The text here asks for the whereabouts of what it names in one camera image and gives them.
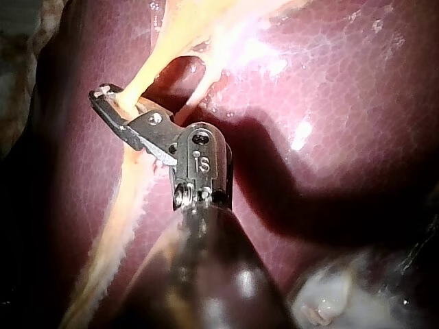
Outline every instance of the metal jaw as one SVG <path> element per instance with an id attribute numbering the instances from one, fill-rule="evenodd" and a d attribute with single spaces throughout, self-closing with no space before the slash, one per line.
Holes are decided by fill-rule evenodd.
<path id="1" fill-rule="evenodd" d="M 232 152 L 223 134 L 210 123 L 197 122 L 186 128 L 173 122 L 173 114 L 158 104 L 140 98 L 139 116 L 127 121 L 115 95 L 122 88 L 102 84 L 88 97 L 93 109 L 111 130 L 133 149 L 143 148 L 164 165 L 174 192 L 174 210 L 194 202 L 213 202 L 232 208 Z"/>

